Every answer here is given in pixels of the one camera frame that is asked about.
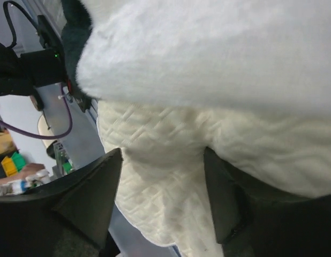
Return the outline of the cream yellow pillow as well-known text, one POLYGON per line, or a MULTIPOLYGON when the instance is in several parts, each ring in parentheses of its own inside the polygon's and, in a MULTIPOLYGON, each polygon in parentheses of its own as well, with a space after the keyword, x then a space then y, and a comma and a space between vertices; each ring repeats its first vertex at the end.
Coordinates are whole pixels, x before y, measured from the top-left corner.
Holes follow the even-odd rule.
POLYGON ((331 119, 100 101, 116 205, 182 256, 331 256, 331 119))

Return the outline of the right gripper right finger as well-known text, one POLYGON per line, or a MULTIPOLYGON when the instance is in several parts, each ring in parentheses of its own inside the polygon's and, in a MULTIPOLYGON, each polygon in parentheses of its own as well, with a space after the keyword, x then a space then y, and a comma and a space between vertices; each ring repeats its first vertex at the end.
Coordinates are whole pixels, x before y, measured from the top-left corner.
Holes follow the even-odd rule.
POLYGON ((331 256, 331 194, 315 199, 271 187, 204 151, 217 243, 225 256, 331 256))

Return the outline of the black white checkered pillowcase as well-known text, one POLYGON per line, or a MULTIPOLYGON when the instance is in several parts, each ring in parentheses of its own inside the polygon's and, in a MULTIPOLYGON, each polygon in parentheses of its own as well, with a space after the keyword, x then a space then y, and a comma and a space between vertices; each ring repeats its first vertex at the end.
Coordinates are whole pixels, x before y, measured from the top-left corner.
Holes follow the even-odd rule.
POLYGON ((331 1, 62 1, 86 95, 331 116, 331 1))

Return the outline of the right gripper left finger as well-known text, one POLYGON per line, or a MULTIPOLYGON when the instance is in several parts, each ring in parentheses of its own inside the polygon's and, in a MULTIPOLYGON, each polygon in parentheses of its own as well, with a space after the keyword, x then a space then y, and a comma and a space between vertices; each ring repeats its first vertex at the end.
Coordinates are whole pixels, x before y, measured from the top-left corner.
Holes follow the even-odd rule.
POLYGON ((53 182, 0 196, 0 256, 98 256, 122 162, 116 148, 53 182))

